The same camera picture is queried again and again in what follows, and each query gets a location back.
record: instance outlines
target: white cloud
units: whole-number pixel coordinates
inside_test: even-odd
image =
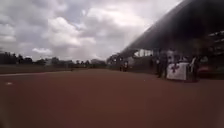
[[[96,17],[99,21],[112,20],[115,24],[123,26],[146,26],[145,20],[137,16],[130,6],[107,5],[103,7],[93,7],[89,10],[88,17]]]
[[[36,52],[38,54],[43,54],[43,55],[52,55],[52,51],[50,49],[45,49],[45,48],[34,48],[32,50],[33,52]]]

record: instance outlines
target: tree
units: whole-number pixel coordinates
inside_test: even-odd
[[[45,60],[44,59],[37,60],[35,62],[35,64],[37,64],[37,65],[45,65]]]
[[[90,62],[89,62],[89,60],[87,60],[87,61],[85,62],[85,65],[86,65],[87,68],[90,67]]]
[[[24,64],[33,64],[32,58],[26,57],[24,60]]]
[[[17,60],[18,60],[19,64],[22,64],[23,61],[24,61],[23,56],[19,54],[18,57],[17,57]]]
[[[53,66],[57,66],[60,63],[60,60],[57,57],[53,57],[51,59],[51,63],[52,63]]]

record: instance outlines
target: person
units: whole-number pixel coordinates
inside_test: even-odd
[[[150,57],[149,57],[149,67],[150,67],[150,69],[153,69],[153,57],[152,57],[152,55],[150,55]]]
[[[159,59],[159,57],[157,57],[156,58],[156,74],[157,75],[159,75],[159,69],[160,69],[160,59]]]
[[[160,57],[160,60],[159,60],[158,78],[161,78],[163,74],[165,75],[165,78],[166,78],[167,66],[168,66],[167,56],[163,55]]]
[[[192,62],[191,62],[191,73],[192,73],[192,80],[193,82],[197,82],[198,81],[198,68],[199,68],[199,64],[198,64],[199,58],[194,55]]]
[[[124,62],[124,72],[128,70],[128,61]]]

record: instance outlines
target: grandstand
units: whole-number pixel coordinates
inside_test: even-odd
[[[224,58],[223,7],[223,0],[184,0],[117,57],[136,58],[139,49],[151,50],[154,55],[171,50],[188,56],[192,53],[209,55],[211,65],[220,67],[223,65],[220,58]],[[147,61],[142,59],[137,64]]]

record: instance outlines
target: sky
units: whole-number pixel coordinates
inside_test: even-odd
[[[0,0],[0,48],[34,59],[106,59],[181,0]]]

